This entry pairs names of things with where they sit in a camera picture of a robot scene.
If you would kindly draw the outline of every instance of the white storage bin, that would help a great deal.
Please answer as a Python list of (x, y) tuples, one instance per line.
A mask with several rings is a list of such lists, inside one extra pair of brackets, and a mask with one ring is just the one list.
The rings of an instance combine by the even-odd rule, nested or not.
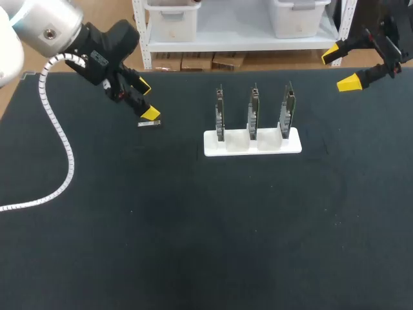
[(269, 0), (276, 37), (292, 39), (317, 34), (325, 6), (331, 0)]
[(200, 7), (201, 3), (191, 0), (148, 0), (145, 9), (152, 22), (151, 38), (157, 42), (195, 41)]

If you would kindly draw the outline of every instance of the floor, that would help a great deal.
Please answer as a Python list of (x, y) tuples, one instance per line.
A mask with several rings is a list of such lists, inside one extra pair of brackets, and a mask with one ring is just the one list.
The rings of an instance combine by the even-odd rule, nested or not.
[[(132, 24), (133, 10), (131, 0), (76, 0), (85, 11), (85, 21), (93, 23), (102, 31), (109, 29), (116, 21), (127, 19)], [(242, 70), (284, 70), (284, 69), (320, 69), (330, 68), (321, 62), (323, 51), (300, 50), (279, 52), (249, 53)], [(46, 59), (29, 46), (25, 46), (25, 67), (23, 71), (39, 72)], [(343, 67), (372, 67), (381, 60), (371, 50), (353, 51), (343, 60)], [(128, 67), (143, 70), (140, 49), (137, 49), (125, 62)], [(65, 64), (59, 64), (54, 71), (70, 72)], [(18, 84), (18, 79), (0, 90), (0, 117), (3, 115), (10, 98)]]

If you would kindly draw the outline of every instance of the shelf leg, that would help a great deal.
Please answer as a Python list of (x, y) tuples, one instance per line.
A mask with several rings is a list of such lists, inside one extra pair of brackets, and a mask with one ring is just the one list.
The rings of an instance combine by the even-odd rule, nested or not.
[(136, 29), (141, 36), (140, 45), (142, 51), (142, 60), (145, 66), (145, 69), (152, 69), (152, 56), (148, 49), (149, 42), (149, 33), (150, 29), (146, 28), (146, 19), (145, 19), (145, 9), (143, 7), (142, 0), (132, 0), (132, 6), (134, 7), (135, 20), (136, 20)]
[[(356, 11), (357, 0), (341, 0), (341, 24), (338, 33), (339, 40), (347, 40)], [(333, 67), (340, 67), (342, 58), (333, 61)]]

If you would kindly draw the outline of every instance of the black table surface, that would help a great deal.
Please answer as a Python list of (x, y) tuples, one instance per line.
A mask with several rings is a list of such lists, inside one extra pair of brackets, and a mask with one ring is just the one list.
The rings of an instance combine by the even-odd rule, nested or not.
[[(51, 75), (75, 177), (0, 213), (0, 309), (413, 309), (413, 71), (339, 94), (353, 72), (148, 73), (158, 129)], [(37, 79), (0, 121), (0, 205), (66, 176)], [(227, 129), (245, 126), (254, 83), (273, 127), (290, 80), (301, 154), (204, 157), (220, 84)]]

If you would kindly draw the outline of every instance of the white holder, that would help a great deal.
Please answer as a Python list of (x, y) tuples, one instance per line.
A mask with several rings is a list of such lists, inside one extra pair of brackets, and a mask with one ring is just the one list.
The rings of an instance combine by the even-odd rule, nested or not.
[(290, 138), (283, 139), (279, 123), (277, 128), (258, 129), (257, 140), (250, 140), (248, 124), (247, 129), (226, 130), (224, 142), (218, 141), (216, 130), (204, 132), (204, 153), (207, 157), (297, 154), (302, 150), (298, 130), (291, 128)]

